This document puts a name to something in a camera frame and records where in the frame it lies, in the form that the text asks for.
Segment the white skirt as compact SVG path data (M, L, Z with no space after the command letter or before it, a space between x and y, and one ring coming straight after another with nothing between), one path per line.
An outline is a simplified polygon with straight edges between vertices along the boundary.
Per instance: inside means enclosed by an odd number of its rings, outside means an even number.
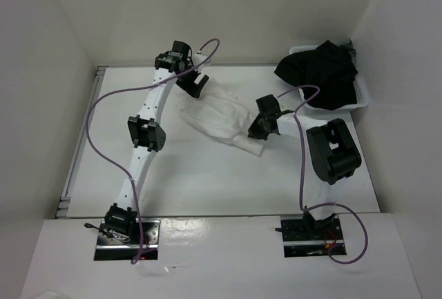
M216 80L208 81L197 99L183 97L177 105L181 118L197 131L215 141L260 156L263 143L248 137L253 114Z

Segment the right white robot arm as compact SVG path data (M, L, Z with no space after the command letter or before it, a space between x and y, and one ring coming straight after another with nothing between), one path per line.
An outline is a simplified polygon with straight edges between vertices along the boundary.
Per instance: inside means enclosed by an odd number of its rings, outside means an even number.
M294 110L282 110L274 95L256 100L258 115L248 129L248 136L266 140L271 134L300 140L301 170L299 205L302 210L302 230L311 239L319 238L336 217L337 211L355 215L354 210L337 203L332 197L343 180L354 175L362 164L361 154L345 121L330 121L299 115ZM318 179L313 201L304 203L307 188L307 167Z

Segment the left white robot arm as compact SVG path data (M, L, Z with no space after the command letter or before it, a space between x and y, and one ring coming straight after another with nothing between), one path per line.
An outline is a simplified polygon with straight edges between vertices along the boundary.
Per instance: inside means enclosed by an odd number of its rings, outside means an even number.
M148 168L166 143L166 133L160 125L162 112L174 85L193 98L200 96L209 77L205 75L199 83L195 81L210 60L211 55L203 54L202 50L193 54L190 45L182 41L174 41L170 51L155 58L153 87L137 114L127 120L133 145L127 179L104 218L106 230L121 243L134 241L147 245L139 217L138 195Z

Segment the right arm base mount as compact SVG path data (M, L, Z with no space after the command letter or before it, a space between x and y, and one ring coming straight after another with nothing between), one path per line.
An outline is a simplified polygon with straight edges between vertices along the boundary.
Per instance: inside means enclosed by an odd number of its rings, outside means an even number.
M315 220L305 212L302 216L282 218L275 232L282 236L286 258L346 255L345 242L338 216L332 214L324 220Z

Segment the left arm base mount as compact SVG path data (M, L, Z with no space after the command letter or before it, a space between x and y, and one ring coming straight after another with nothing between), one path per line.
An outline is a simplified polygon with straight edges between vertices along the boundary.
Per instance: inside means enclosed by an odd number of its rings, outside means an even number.
M160 220L142 218L144 239L140 260L157 260L160 241ZM119 234L101 220L95 245L94 261L128 261L138 253L140 232L136 226L131 235Z

